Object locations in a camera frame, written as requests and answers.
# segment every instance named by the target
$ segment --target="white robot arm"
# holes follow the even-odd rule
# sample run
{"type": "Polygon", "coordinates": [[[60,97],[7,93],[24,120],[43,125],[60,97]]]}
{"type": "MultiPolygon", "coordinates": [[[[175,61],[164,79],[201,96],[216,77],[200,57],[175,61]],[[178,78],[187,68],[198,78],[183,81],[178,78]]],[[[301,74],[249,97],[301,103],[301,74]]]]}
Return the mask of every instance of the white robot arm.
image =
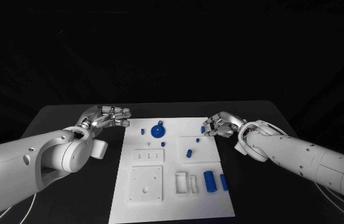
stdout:
{"type": "Polygon", "coordinates": [[[0,211],[77,172],[89,156],[103,158],[108,143],[93,138],[105,127],[128,127],[129,116],[129,109],[93,106],[75,126],[0,144],[0,211]]]}
{"type": "Polygon", "coordinates": [[[344,195],[344,155],[332,150],[289,137],[272,124],[257,120],[247,122],[227,112],[217,113],[203,125],[214,122],[214,130],[206,136],[230,137],[239,133],[234,149],[276,165],[324,185],[344,195]]]}

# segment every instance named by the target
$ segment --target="white cable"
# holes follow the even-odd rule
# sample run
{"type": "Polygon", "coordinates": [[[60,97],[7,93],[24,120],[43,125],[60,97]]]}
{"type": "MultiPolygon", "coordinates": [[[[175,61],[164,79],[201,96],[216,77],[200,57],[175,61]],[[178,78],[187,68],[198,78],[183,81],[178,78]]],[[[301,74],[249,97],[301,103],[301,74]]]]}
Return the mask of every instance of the white cable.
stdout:
{"type": "MultiPolygon", "coordinates": [[[[33,206],[34,198],[36,198],[36,194],[34,194],[33,199],[31,199],[30,208],[31,208],[31,206],[33,206]]],[[[23,223],[23,221],[24,221],[24,219],[26,219],[26,217],[27,217],[27,215],[29,215],[30,208],[29,208],[29,211],[27,211],[27,213],[26,213],[26,215],[24,215],[24,217],[23,217],[23,220],[21,220],[21,222],[20,222],[18,224],[23,223]]]]}
{"type": "Polygon", "coordinates": [[[331,192],[331,194],[344,202],[344,200],[342,200],[342,198],[339,198],[337,195],[335,195],[335,193],[331,191],[331,189],[328,189],[326,187],[325,187],[325,189],[331,192]]]}
{"type": "Polygon", "coordinates": [[[324,193],[324,191],[321,190],[321,188],[319,188],[316,182],[313,182],[313,183],[315,183],[315,185],[316,185],[319,191],[322,192],[324,196],[326,197],[328,201],[335,205],[335,207],[337,207],[337,208],[339,209],[339,211],[344,213],[344,211],[341,210],[341,208],[337,206],[337,204],[332,202],[332,200],[329,199],[329,197],[325,195],[325,193],[324,193]]]}
{"type": "Polygon", "coordinates": [[[7,208],[7,210],[4,211],[4,213],[1,214],[1,216],[0,216],[0,219],[1,219],[1,217],[5,215],[5,213],[7,213],[7,211],[11,209],[11,207],[10,208],[7,208]]]}

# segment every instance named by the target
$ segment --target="black table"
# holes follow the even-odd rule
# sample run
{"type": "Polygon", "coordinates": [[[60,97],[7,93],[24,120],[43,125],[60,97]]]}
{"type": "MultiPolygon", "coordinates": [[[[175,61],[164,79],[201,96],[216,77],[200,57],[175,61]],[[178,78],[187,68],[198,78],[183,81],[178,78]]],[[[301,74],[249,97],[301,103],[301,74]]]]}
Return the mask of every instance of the black table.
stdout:
{"type": "MultiPolygon", "coordinates": [[[[73,126],[92,105],[46,106],[37,113],[23,138],[73,126]]],[[[131,118],[210,117],[220,111],[278,126],[296,136],[269,101],[116,104],[131,109],[131,118]]],[[[108,142],[102,160],[89,158],[79,172],[37,193],[26,224],[108,224],[125,129],[103,129],[96,139],[108,142]]],[[[234,208],[234,218],[174,221],[174,223],[344,223],[344,214],[331,205],[313,183],[276,166],[242,155],[233,148],[237,135],[216,136],[223,173],[234,208]]],[[[18,223],[31,197],[14,205],[1,219],[18,223]]]]}

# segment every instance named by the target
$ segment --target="robotic hand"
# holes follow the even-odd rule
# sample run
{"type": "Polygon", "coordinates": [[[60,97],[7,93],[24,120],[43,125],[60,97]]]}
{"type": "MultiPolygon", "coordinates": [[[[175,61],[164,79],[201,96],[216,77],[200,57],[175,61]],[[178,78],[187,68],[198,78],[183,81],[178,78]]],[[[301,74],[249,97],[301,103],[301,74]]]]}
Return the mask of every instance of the robotic hand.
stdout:
{"type": "Polygon", "coordinates": [[[289,137],[283,131],[260,120],[247,122],[227,112],[217,113],[203,125],[214,122],[214,130],[204,136],[230,137],[239,133],[234,149],[253,159],[272,162],[344,195],[344,155],[289,137]]]}
{"type": "Polygon", "coordinates": [[[89,156],[103,158],[108,143],[93,138],[102,128],[128,127],[129,117],[129,109],[92,106],[75,126],[0,145],[0,211],[77,172],[89,156]]]}

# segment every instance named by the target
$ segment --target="small blue piece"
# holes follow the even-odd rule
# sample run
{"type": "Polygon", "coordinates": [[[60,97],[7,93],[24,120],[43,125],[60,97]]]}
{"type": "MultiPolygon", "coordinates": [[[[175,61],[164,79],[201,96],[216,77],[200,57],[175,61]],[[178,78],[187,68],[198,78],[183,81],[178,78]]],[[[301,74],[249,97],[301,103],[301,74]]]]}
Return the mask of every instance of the small blue piece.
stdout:
{"type": "Polygon", "coordinates": [[[159,120],[158,125],[152,126],[151,134],[154,138],[161,138],[165,134],[165,128],[162,127],[162,121],[159,120]]]}
{"type": "Polygon", "coordinates": [[[191,158],[191,150],[187,151],[185,156],[187,156],[187,158],[191,158]]]}
{"type": "Polygon", "coordinates": [[[226,183],[226,179],[224,179],[224,175],[220,175],[220,181],[221,181],[221,186],[223,186],[223,190],[227,191],[227,183],[226,183]]]}
{"type": "Polygon", "coordinates": [[[214,183],[214,178],[213,178],[213,172],[211,171],[204,172],[204,181],[206,181],[206,191],[208,193],[216,192],[217,188],[216,188],[216,183],[214,183]]]}

